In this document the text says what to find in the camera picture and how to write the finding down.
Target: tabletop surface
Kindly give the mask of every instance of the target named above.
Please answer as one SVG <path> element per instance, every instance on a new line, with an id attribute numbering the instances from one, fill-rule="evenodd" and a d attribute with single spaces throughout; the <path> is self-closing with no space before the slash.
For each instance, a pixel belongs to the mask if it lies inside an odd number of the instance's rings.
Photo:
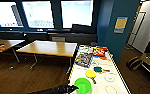
<path id="1" fill-rule="evenodd" d="M 77 43 L 34 41 L 17 52 L 73 57 Z"/>
<path id="2" fill-rule="evenodd" d="M 71 75 L 69 77 L 70 85 L 74 85 L 74 82 L 78 78 L 86 78 L 91 83 L 91 90 L 86 94 L 129 94 L 130 91 L 127 85 L 125 84 L 121 74 L 119 73 L 116 64 L 111 59 L 110 54 L 106 52 L 105 55 L 108 59 L 110 59 L 110 61 L 102 60 L 98 57 L 93 57 L 89 68 L 84 68 L 74 64 L 71 71 Z M 93 84 L 93 81 L 90 78 L 87 78 L 85 75 L 85 72 L 87 70 L 94 71 L 94 67 L 101 67 L 105 70 L 110 70 L 110 72 L 96 73 L 96 84 Z"/>
<path id="3" fill-rule="evenodd" d="M 0 49 L 0 52 L 6 51 L 11 47 L 23 42 L 24 40 L 0 40 L 0 44 L 4 45 L 3 49 Z"/>

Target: table leg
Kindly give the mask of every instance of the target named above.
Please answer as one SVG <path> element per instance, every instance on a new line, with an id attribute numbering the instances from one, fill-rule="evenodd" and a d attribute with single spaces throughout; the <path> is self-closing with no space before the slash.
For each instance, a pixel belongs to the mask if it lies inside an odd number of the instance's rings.
<path id="1" fill-rule="evenodd" d="M 38 63 L 38 59 L 36 57 L 36 55 L 34 54 L 34 58 L 35 58 L 35 63 L 31 65 L 30 70 L 33 69 L 33 67 Z"/>
<path id="2" fill-rule="evenodd" d="M 66 74 L 69 74 L 70 73 L 70 70 L 71 70 L 71 57 L 70 57 L 70 66 L 69 66 L 69 69 L 67 70 Z"/>
<path id="3" fill-rule="evenodd" d="M 13 47 L 12 47 L 12 50 L 13 50 L 14 56 L 15 56 L 16 59 L 17 59 L 17 62 L 16 62 L 15 64 L 13 64 L 13 65 L 9 68 L 10 70 L 13 69 L 14 66 L 20 62 L 20 60 L 19 60 L 19 58 L 18 58 L 18 56 L 17 56 L 17 54 L 16 54 L 16 51 L 14 50 Z"/>

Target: bag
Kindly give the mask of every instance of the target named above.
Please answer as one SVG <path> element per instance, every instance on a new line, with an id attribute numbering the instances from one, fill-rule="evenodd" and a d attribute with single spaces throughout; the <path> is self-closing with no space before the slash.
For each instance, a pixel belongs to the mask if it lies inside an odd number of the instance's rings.
<path id="1" fill-rule="evenodd" d="M 141 59 L 138 57 L 134 57 L 126 63 L 126 67 L 129 68 L 129 70 L 136 70 L 141 64 Z"/>

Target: blue wall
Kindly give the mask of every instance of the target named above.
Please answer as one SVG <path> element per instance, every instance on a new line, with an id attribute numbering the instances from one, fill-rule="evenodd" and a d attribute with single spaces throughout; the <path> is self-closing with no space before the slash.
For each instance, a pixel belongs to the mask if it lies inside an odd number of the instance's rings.
<path id="1" fill-rule="evenodd" d="M 100 9 L 100 22 L 98 22 L 97 25 L 99 37 L 98 43 L 101 46 L 108 47 L 110 53 L 113 54 L 113 58 L 116 63 L 118 63 L 120 59 L 122 50 L 136 15 L 139 2 L 140 0 L 103 0 L 100 6 L 104 8 L 105 12 L 102 12 L 103 10 Z M 122 34 L 114 33 L 117 17 L 128 17 L 124 33 Z"/>

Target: green circle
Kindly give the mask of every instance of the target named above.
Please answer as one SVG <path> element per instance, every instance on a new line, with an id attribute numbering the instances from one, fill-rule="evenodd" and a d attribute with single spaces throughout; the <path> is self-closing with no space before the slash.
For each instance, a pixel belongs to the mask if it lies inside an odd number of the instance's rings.
<path id="1" fill-rule="evenodd" d="M 91 90 L 91 83 L 86 78 L 78 78 L 74 86 L 77 86 L 79 89 L 76 89 L 79 93 L 88 93 Z"/>

